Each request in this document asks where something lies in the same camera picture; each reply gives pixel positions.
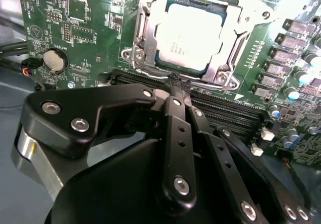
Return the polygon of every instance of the silver metal part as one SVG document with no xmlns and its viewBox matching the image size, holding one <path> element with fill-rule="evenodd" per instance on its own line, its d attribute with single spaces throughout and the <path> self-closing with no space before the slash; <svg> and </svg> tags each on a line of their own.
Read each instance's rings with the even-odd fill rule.
<svg viewBox="0 0 321 224">
<path fill-rule="evenodd" d="M 89 130 L 89 123 L 86 120 L 80 118 L 72 120 L 70 126 L 73 128 L 73 130 L 81 133 Z"/>
<path fill-rule="evenodd" d="M 302 210 L 301 207 L 296 208 L 297 212 L 299 212 L 299 215 L 304 219 L 304 220 L 309 220 L 308 215 Z"/>
<path fill-rule="evenodd" d="M 311 135 L 321 134 L 321 130 L 319 130 L 318 127 L 310 127 L 307 131 Z"/>
<path fill-rule="evenodd" d="M 76 84 L 75 84 L 73 81 L 69 81 L 69 82 L 67 83 L 67 87 L 68 87 L 68 88 L 75 88 L 75 87 L 76 87 Z"/>
<path fill-rule="evenodd" d="M 87 156 L 77 160 L 60 157 L 47 146 L 28 136 L 24 129 L 20 132 L 17 149 L 22 156 L 31 161 L 53 200 L 71 177 L 88 168 Z"/>
<path fill-rule="evenodd" d="M 197 116 L 201 117 L 203 114 L 201 111 L 199 111 L 198 109 L 195 110 L 195 113 Z"/>
<path fill-rule="evenodd" d="M 64 69 L 64 60 L 54 51 L 49 50 L 44 53 L 44 64 L 52 71 L 58 72 Z"/>
<path fill-rule="evenodd" d="M 190 193 L 190 186 L 183 178 L 177 177 L 174 179 L 174 187 L 181 195 L 187 195 Z"/>
<path fill-rule="evenodd" d="M 180 106 L 181 105 L 181 102 L 179 102 L 178 100 L 176 100 L 176 99 L 174 99 L 173 100 L 173 102 L 176 104 L 176 105 L 178 105 L 178 106 Z"/>
<path fill-rule="evenodd" d="M 197 8 L 197 5 L 192 5 L 191 7 L 188 5 L 188 0 L 183 0 L 183 2 L 184 1 L 187 6 L 179 6 L 182 8 L 182 11 L 178 11 L 178 13 L 186 12 L 186 17 L 190 17 L 190 15 L 193 15 L 192 12 L 202 11 L 200 8 Z M 183 77 L 189 78 L 193 86 L 209 90 L 235 90 L 240 86 L 240 82 L 233 76 L 233 72 L 247 44 L 248 38 L 256 25 L 270 23 L 274 20 L 274 11 L 261 0 L 235 0 L 234 3 L 220 0 L 200 0 L 200 2 L 204 1 L 209 2 L 209 6 L 213 7 L 213 9 L 219 8 L 226 14 L 224 22 L 216 28 L 220 31 L 219 36 L 216 39 L 210 39 L 214 43 L 221 43 L 218 52 L 213 52 L 207 62 L 199 62 L 195 67 L 191 66 L 191 63 L 184 64 L 184 62 L 182 62 L 183 58 L 180 58 L 180 62 L 165 62 L 167 65 L 169 63 L 185 69 L 200 70 L 199 68 L 201 66 L 203 76 L 191 77 L 186 74 L 181 74 Z M 173 5 L 177 4 L 172 4 L 167 9 L 168 0 L 139 0 L 133 46 L 132 48 L 124 49 L 121 54 L 123 59 L 130 63 L 137 72 L 151 78 L 166 79 L 171 72 L 169 68 L 164 68 L 162 62 L 159 62 L 159 59 L 162 60 L 162 49 L 160 49 L 161 46 L 157 33 L 160 34 L 161 31 L 159 27 L 164 27 L 166 24 L 169 24 L 168 28 L 171 29 L 169 12 Z M 207 12 L 207 14 L 218 16 L 215 14 L 215 11 Z M 201 24 L 201 22 L 195 24 L 195 27 L 198 28 Z M 192 30 L 193 27 L 187 31 L 186 35 L 183 35 L 183 37 L 185 37 L 183 38 L 185 45 L 186 42 L 195 40 L 190 33 Z M 164 36 L 170 36 L 170 34 L 160 34 L 160 36 L 162 36 L 164 40 Z M 170 45 L 176 47 L 177 44 L 180 44 L 177 43 L 174 38 L 172 40 L 174 41 L 172 44 L 163 45 L 168 48 Z M 177 51 L 175 51 L 174 54 L 184 55 L 184 53 L 177 53 Z"/>
<path fill-rule="evenodd" d="M 291 219 L 296 220 L 296 214 L 289 206 L 285 205 L 284 210 Z"/>
<path fill-rule="evenodd" d="M 250 220 L 255 220 L 256 219 L 256 213 L 253 207 L 246 201 L 243 201 L 241 203 L 242 210 L 244 214 L 250 219 Z"/>
<path fill-rule="evenodd" d="M 42 105 L 42 110 L 47 114 L 56 115 L 60 113 L 61 108 L 55 102 L 46 102 Z"/>
<path fill-rule="evenodd" d="M 231 134 L 230 134 L 230 132 L 228 132 L 227 130 L 223 130 L 223 133 L 227 136 L 227 137 L 229 137 Z"/>
<path fill-rule="evenodd" d="M 147 96 L 147 97 L 151 97 L 151 93 L 150 93 L 149 91 L 147 91 L 147 90 L 144 90 L 144 91 L 143 91 L 143 94 L 144 94 L 145 96 Z"/>
</svg>

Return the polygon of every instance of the green circuit board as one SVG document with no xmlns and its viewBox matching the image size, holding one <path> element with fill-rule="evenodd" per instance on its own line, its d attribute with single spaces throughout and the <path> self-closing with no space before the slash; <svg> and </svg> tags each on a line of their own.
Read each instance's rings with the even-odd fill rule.
<svg viewBox="0 0 321 224">
<path fill-rule="evenodd" d="M 271 60 L 271 49 L 277 45 L 276 37 L 286 33 L 282 27 L 286 19 L 313 26 L 313 31 L 302 37 L 307 46 L 301 50 L 289 50 L 300 59 L 307 53 L 321 55 L 314 45 L 321 28 L 321 0 L 262 0 L 272 7 L 275 20 L 254 28 L 243 51 L 234 76 L 240 87 L 231 91 L 209 91 L 194 88 L 198 92 L 219 96 L 259 109 L 275 104 L 281 111 L 282 123 L 278 137 L 286 135 L 289 128 L 296 128 L 301 141 L 293 150 L 294 161 L 306 165 L 321 165 L 321 136 L 308 132 L 310 127 L 321 127 L 321 89 L 301 85 L 293 77 L 298 67 L 321 78 L 303 60 L 289 64 L 289 71 L 282 76 L 282 83 L 268 97 L 253 93 L 254 84 Z M 33 71 L 44 83 L 56 89 L 95 87 L 100 84 L 98 74 L 120 69 L 134 72 L 131 65 L 121 58 L 121 51 L 132 46 L 137 6 L 139 0 L 21 0 L 23 17 L 28 32 L 27 42 L 31 57 L 42 58 L 50 48 L 62 50 L 69 60 L 68 68 L 59 75 L 52 75 L 46 67 Z M 290 101 L 284 94 L 287 86 L 293 86 L 300 98 Z M 280 141 L 270 142 L 265 153 L 275 155 L 282 148 Z"/>
</svg>

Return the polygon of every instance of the capacitor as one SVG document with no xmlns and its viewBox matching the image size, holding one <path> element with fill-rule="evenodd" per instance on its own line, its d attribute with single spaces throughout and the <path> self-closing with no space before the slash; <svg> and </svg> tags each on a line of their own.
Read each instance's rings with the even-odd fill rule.
<svg viewBox="0 0 321 224">
<path fill-rule="evenodd" d="M 310 64 L 311 67 L 321 68 L 321 57 L 316 55 L 315 53 L 310 53 L 306 55 L 304 60 Z"/>
<path fill-rule="evenodd" d="M 298 70 L 294 74 L 294 78 L 298 80 L 300 84 L 309 84 L 312 80 L 312 77 L 309 74 L 307 74 L 307 72 L 304 71 L 303 69 Z"/>
<path fill-rule="evenodd" d="M 281 139 L 281 142 L 283 144 L 283 147 L 285 149 L 288 149 L 288 150 L 293 150 L 294 147 L 295 147 L 295 144 L 288 139 L 288 137 L 284 136 L 282 139 Z"/>
<path fill-rule="evenodd" d="M 44 64 L 54 74 L 62 73 L 68 66 L 68 57 L 60 49 L 50 48 L 44 53 Z"/>
<path fill-rule="evenodd" d="M 294 87 L 287 87 L 284 94 L 289 100 L 297 100 L 300 97 L 300 93 Z"/>
<path fill-rule="evenodd" d="M 297 133 L 296 129 L 289 129 L 286 131 L 287 137 L 292 142 L 299 142 L 301 140 L 299 134 Z"/>
<path fill-rule="evenodd" d="M 314 45 L 315 45 L 315 47 L 318 47 L 319 49 L 321 49 L 321 37 L 317 38 L 314 41 Z"/>
<path fill-rule="evenodd" d="M 278 109 L 278 107 L 276 106 L 276 105 L 271 105 L 270 107 L 269 107 L 269 112 L 271 113 L 271 116 L 272 117 L 276 117 L 276 118 L 278 118 L 278 117 L 280 117 L 280 111 L 279 111 L 279 109 Z"/>
</svg>

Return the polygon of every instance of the black cable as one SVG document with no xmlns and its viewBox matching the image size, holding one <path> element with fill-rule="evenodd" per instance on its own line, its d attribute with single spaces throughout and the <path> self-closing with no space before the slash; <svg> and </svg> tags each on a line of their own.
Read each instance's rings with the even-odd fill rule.
<svg viewBox="0 0 321 224">
<path fill-rule="evenodd" d="M 26 48 L 26 47 L 27 47 L 27 42 L 16 42 L 16 43 L 0 46 L 0 52 L 11 51 L 16 48 Z"/>
<path fill-rule="evenodd" d="M 298 188 L 298 190 L 300 191 L 300 193 L 303 197 L 304 207 L 310 211 L 312 203 L 311 203 L 310 195 L 309 195 L 308 191 L 306 190 L 305 185 L 303 184 L 301 179 L 298 177 L 296 171 L 292 168 L 289 160 L 287 158 L 283 158 L 283 161 L 285 163 L 287 170 L 289 171 L 289 173 L 292 177 L 294 184 L 296 185 L 296 187 Z"/>
<path fill-rule="evenodd" d="M 15 49 L 7 52 L 2 52 L 0 53 L 0 57 L 10 57 L 10 56 L 19 56 L 23 54 L 28 54 L 28 49 L 27 48 L 22 48 L 22 49 Z"/>
<path fill-rule="evenodd" d="M 5 27 L 9 27 L 13 30 L 15 30 L 16 32 L 21 33 L 22 35 L 26 34 L 25 28 L 17 23 L 14 23 L 6 18 L 0 17 L 0 25 L 5 26 Z"/>
</svg>

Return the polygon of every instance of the black plastic part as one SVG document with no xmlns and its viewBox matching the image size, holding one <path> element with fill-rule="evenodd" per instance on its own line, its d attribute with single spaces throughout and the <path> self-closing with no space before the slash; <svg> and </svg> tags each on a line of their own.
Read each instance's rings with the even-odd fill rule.
<svg viewBox="0 0 321 224">
<path fill-rule="evenodd" d="M 23 67 L 27 67 L 29 69 L 37 69 L 41 67 L 43 64 L 44 62 L 42 61 L 42 59 L 34 57 L 27 58 L 21 62 L 21 65 Z"/>
<path fill-rule="evenodd" d="M 147 90 L 151 97 L 143 94 Z M 50 115 L 42 110 L 46 102 L 57 103 L 61 111 Z M 141 84 L 41 91 L 30 94 L 22 110 L 21 123 L 26 133 L 66 157 L 85 154 L 101 131 L 101 126 L 115 116 L 126 119 L 126 109 L 148 108 L 156 102 L 152 91 Z M 71 128 L 71 121 L 81 118 L 89 123 L 86 132 Z"/>
<path fill-rule="evenodd" d="M 209 174 L 207 161 L 198 157 L 194 208 L 180 217 L 161 211 L 154 192 L 160 184 L 163 148 L 158 140 L 144 140 L 73 177 L 56 198 L 51 224 L 235 223 L 233 213 L 226 212 L 220 179 Z"/>
<path fill-rule="evenodd" d="M 229 130 L 219 127 L 215 133 L 226 143 L 251 196 L 256 196 L 255 201 L 259 203 L 264 216 L 271 223 L 312 223 L 311 218 L 303 220 L 296 209 L 300 206 L 308 215 L 309 211 L 293 198 L 286 187 L 256 156 L 251 154 L 250 150 L 233 133 L 226 136 L 224 131 Z M 295 220 L 291 219 L 284 210 L 286 205 L 296 213 Z"/>
</svg>

